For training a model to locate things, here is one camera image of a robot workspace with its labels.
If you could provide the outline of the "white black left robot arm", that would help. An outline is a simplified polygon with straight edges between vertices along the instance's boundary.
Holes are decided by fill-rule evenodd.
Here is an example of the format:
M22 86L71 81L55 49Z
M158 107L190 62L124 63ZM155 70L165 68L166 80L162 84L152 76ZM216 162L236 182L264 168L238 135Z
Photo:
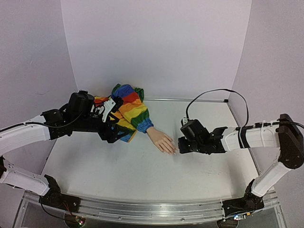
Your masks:
M32 143L71 136L73 132L98 133L103 141L114 143L128 134L119 133L116 126L119 120L113 115L123 103L123 99L117 96L96 104L94 96L79 91L72 93L68 103L60 109L45 111L28 121L1 129L1 183L45 196L53 207L61 207L64 196L59 193L61 190L54 178L16 167L3 155Z

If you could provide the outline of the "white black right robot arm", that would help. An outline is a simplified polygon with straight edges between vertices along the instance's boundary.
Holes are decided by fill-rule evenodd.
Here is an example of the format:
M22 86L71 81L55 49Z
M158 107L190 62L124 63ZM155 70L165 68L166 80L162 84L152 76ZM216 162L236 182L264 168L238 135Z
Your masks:
M264 208L263 196L285 174L300 168L304 163L304 136L299 130L302 124L294 122L288 114L279 119L244 127L220 127L209 132L199 120L182 124L183 136L178 139L181 154L226 153L248 148L279 148L274 163L253 179L241 198L223 201L226 216L253 212Z

